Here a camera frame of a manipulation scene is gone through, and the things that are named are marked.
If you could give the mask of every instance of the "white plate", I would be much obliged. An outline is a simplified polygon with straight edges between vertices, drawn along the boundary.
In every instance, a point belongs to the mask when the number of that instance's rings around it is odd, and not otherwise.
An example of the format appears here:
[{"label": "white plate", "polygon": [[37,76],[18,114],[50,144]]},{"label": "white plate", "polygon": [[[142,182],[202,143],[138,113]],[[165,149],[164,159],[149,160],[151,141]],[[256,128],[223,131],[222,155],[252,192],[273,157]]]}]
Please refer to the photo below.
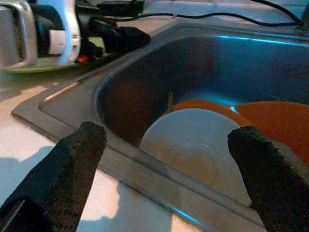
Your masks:
[{"label": "white plate", "polygon": [[239,125],[213,111],[184,109],[158,119],[140,149],[208,187],[244,204],[251,200],[229,153],[227,135]]}]

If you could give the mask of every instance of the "black cable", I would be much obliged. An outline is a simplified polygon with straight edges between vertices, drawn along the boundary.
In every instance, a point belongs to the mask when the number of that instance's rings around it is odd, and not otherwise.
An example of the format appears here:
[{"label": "black cable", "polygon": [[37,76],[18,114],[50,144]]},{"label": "black cable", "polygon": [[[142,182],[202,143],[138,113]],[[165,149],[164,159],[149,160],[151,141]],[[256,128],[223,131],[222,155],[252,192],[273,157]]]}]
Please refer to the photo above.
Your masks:
[{"label": "black cable", "polygon": [[139,18],[145,18],[145,17],[151,17],[151,16],[176,16],[180,18],[190,18],[190,19],[200,19],[200,18],[207,18],[211,16],[217,16],[217,15],[226,15],[226,16],[232,16],[232,17],[237,17],[241,18],[244,20],[247,20],[249,22],[265,26],[265,27],[278,27],[278,26],[299,26],[300,24],[298,22],[291,22],[291,23],[263,23],[260,21],[256,21],[254,19],[248,18],[246,16],[242,16],[239,14],[234,14],[234,13],[211,13],[211,14],[203,14],[203,15],[183,15],[183,14],[172,14],[172,13],[152,13],[152,14],[142,14],[139,16],[135,16],[132,18],[109,18],[111,20],[115,20],[116,22],[128,22],[128,21],[133,21]]},{"label": "black cable", "polygon": [[139,18],[145,18],[145,17],[151,17],[151,16],[176,16],[176,17],[180,17],[180,18],[190,18],[190,19],[200,19],[200,18],[207,18],[207,17],[211,17],[211,16],[217,16],[217,15],[225,15],[225,16],[232,16],[232,17],[237,17],[237,18],[241,18],[244,19],[246,21],[249,21],[251,23],[255,23],[261,26],[265,26],[265,27],[279,27],[279,26],[301,26],[303,25],[303,22],[297,18],[292,12],[288,11],[287,9],[276,5],[274,3],[268,2],[266,0],[251,0],[254,2],[258,2],[261,4],[266,4],[269,5],[271,7],[274,7],[282,12],[284,12],[285,14],[287,14],[288,16],[290,16],[294,22],[291,23],[264,23],[264,22],[260,22],[251,18],[248,18],[246,16],[243,15],[239,15],[239,14],[234,14],[234,13],[226,13],[226,12],[219,12],[219,13],[211,13],[211,14],[203,14],[203,15],[184,15],[184,14],[173,14],[173,13],[151,13],[151,14],[142,14],[139,16],[135,16],[132,18],[110,18],[111,20],[114,20],[116,22],[128,22],[128,21],[133,21]]}]

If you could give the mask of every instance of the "stainless steel sink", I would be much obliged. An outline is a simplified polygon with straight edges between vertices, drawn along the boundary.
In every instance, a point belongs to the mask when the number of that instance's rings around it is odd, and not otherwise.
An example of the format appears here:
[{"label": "stainless steel sink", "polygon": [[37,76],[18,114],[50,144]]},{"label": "stainless steel sink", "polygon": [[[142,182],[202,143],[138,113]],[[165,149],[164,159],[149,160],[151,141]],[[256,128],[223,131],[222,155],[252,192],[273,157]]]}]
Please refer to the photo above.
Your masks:
[{"label": "stainless steel sink", "polygon": [[[169,93],[175,103],[309,104],[309,40],[293,30],[243,27],[176,24],[148,47],[39,94],[13,114],[54,141],[83,121],[99,123],[108,132],[102,170],[204,229],[265,231],[255,211],[137,148],[167,110]],[[220,212],[220,223],[207,216],[210,208]]]}]

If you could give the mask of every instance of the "countertop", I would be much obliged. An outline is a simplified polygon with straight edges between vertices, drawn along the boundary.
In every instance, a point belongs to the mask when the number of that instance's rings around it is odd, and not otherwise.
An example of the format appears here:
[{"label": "countertop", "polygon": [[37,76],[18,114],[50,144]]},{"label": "countertop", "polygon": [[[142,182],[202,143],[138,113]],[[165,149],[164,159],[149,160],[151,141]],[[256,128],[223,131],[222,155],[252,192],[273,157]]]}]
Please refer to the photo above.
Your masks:
[{"label": "countertop", "polygon": [[[171,21],[144,19],[126,25],[152,32]],[[55,146],[16,120],[11,111],[22,101],[74,77],[82,69],[85,67],[28,74],[0,72],[0,204]],[[195,232],[199,229],[97,169],[77,231]]]}]

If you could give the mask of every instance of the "orange plate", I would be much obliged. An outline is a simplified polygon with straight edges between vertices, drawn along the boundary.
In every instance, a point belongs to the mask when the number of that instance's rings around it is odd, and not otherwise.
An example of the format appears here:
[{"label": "orange plate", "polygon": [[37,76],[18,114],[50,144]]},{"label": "orange plate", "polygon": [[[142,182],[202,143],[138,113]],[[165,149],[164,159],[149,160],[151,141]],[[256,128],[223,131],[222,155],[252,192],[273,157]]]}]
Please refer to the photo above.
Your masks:
[{"label": "orange plate", "polygon": [[309,166],[309,106],[260,101],[234,106],[266,136],[288,145]]},{"label": "orange plate", "polygon": [[211,111],[220,113],[220,114],[230,118],[231,120],[235,121],[241,127],[252,125],[252,123],[250,121],[245,119],[243,116],[234,113],[229,108],[221,106],[221,105],[213,103],[213,102],[210,102],[210,101],[205,101],[205,100],[182,101],[182,102],[175,104],[173,106],[173,111],[183,110],[183,109],[188,109],[188,108],[198,108],[198,109],[204,109],[204,110],[211,110]]}]

